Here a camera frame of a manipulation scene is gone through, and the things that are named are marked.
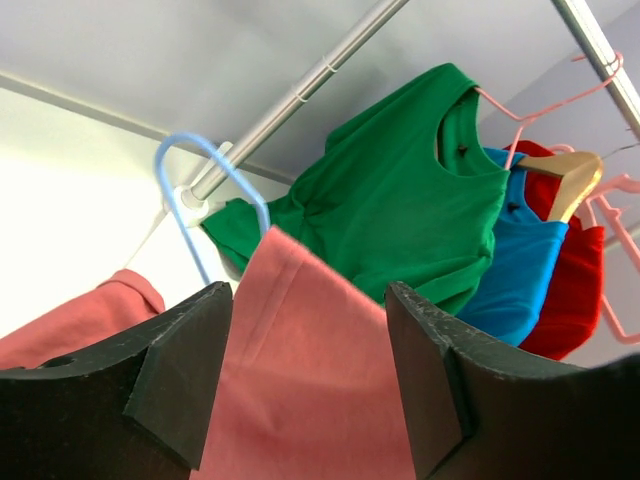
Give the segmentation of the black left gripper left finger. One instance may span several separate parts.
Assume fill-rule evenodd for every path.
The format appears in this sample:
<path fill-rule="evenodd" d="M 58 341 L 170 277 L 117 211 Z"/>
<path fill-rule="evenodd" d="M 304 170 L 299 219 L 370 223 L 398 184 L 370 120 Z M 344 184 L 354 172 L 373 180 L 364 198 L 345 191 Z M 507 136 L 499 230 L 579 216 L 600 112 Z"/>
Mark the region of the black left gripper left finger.
<path fill-rule="evenodd" d="M 1 373 L 5 479 L 186 479 L 203 457 L 232 290 L 213 283 L 86 348 Z"/>

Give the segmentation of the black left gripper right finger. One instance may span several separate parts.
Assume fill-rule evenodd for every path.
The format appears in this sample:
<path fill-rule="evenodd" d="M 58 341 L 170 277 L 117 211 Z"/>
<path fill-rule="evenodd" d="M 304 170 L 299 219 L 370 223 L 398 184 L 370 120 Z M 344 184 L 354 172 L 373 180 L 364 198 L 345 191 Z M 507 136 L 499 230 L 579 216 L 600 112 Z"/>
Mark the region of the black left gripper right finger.
<path fill-rule="evenodd" d="M 510 346 L 404 283 L 386 316 L 419 479 L 635 479 L 639 358 L 594 368 Z"/>

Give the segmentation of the pink t shirt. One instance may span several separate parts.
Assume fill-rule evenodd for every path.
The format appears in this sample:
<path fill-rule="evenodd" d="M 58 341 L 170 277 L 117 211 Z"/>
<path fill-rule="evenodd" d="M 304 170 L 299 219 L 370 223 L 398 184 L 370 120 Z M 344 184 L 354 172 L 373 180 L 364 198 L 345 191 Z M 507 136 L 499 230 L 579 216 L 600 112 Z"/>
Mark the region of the pink t shirt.
<path fill-rule="evenodd" d="M 186 479 L 409 479 L 413 465 L 383 309 L 278 229 L 232 290 L 200 466 Z M 36 367 L 166 307 L 138 273 L 1 341 L 1 373 Z"/>

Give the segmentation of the light blue wire hanger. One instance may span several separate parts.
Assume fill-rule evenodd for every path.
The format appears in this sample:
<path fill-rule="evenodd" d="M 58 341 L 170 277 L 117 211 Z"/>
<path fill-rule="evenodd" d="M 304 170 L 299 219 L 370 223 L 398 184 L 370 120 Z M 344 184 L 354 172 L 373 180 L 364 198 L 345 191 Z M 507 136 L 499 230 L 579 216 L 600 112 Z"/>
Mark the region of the light blue wire hanger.
<path fill-rule="evenodd" d="M 165 206 L 176 221 L 179 232 L 187 245 L 203 283 L 210 285 L 212 281 L 194 243 L 191 232 L 199 221 L 209 215 L 208 201 L 206 199 L 197 199 L 186 187 L 174 187 L 165 169 L 165 159 L 169 150 L 180 144 L 193 144 L 205 153 L 205 157 L 221 169 L 251 200 L 256 211 L 261 236 L 264 236 L 271 227 L 270 213 L 264 198 L 249 180 L 232 165 L 226 156 L 227 150 L 214 145 L 205 137 L 191 132 L 170 134 L 161 141 L 155 151 L 153 161 L 156 182 L 160 187 Z"/>

